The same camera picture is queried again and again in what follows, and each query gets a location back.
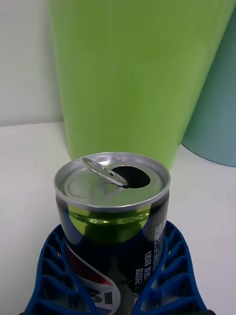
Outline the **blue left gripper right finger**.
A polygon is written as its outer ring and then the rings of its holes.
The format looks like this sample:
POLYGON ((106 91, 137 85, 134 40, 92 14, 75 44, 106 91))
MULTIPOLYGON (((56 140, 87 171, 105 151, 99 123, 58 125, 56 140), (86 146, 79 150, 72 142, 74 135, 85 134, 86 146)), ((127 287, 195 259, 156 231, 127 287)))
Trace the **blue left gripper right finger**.
POLYGON ((138 298, 133 314, 202 315, 206 311, 187 243, 181 232, 167 221, 162 258, 138 298))

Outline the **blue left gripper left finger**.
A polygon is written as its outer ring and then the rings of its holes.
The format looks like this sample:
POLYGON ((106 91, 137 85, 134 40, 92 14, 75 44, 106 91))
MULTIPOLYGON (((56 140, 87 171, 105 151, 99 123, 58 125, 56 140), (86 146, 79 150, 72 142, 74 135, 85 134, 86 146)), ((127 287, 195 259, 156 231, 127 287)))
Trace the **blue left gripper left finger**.
POLYGON ((97 315, 86 289, 65 259, 64 232, 58 225, 41 250, 27 315, 97 315))

